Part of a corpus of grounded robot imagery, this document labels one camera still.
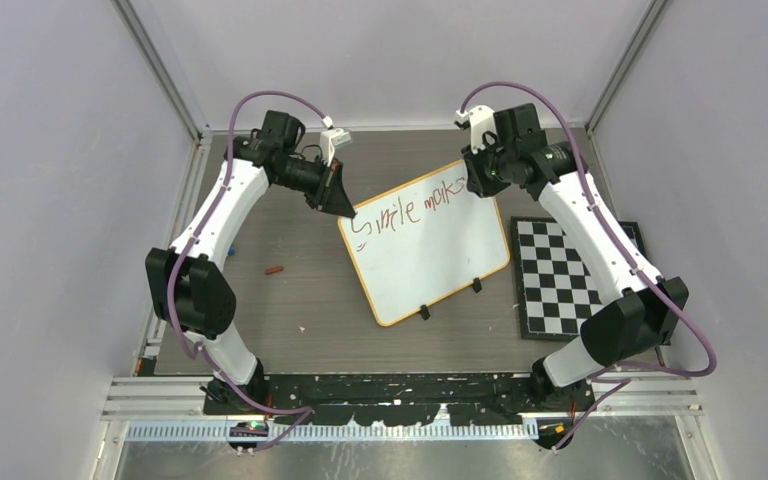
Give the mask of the yellow framed whiteboard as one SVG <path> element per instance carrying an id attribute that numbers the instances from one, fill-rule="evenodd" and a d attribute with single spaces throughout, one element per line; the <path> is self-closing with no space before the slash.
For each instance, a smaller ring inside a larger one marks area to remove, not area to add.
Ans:
<path id="1" fill-rule="evenodd" d="M 493 198 L 467 188 L 458 160 L 363 201 L 338 230 L 375 322 L 392 326 L 506 267 Z"/>

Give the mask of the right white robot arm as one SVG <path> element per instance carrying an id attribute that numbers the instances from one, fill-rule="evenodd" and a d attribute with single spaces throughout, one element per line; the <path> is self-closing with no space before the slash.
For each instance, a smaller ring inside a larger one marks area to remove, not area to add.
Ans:
<path id="1" fill-rule="evenodd" d="M 532 366 L 530 402 L 544 410 L 571 403 L 588 377 L 669 343 L 689 291 L 665 278 L 604 209 L 573 135 L 551 143 L 534 104 L 494 111 L 479 105 L 455 114 L 469 133 L 461 153 L 470 192 L 493 197 L 509 186 L 525 190 L 560 226 L 595 281 L 602 307 L 578 336 Z"/>

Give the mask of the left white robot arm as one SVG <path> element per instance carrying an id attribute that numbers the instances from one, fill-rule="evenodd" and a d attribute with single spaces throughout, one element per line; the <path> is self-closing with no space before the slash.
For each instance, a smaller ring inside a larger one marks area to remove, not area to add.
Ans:
<path id="1" fill-rule="evenodd" d="M 244 414 L 268 411 L 262 361 L 235 326 L 237 297 L 224 265 L 240 228 L 274 186 L 299 192 L 314 211 L 352 219 L 356 212 L 343 185 L 336 151 L 350 143 L 348 130 L 322 120 L 324 131 L 304 155 L 305 125 L 279 111 L 260 127 L 231 138 L 218 177 L 191 222 L 167 248 L 153 248 L 145 268 L 156 316 L 167 322 L 182 350 L 213 371 L 208 397 Z"/>

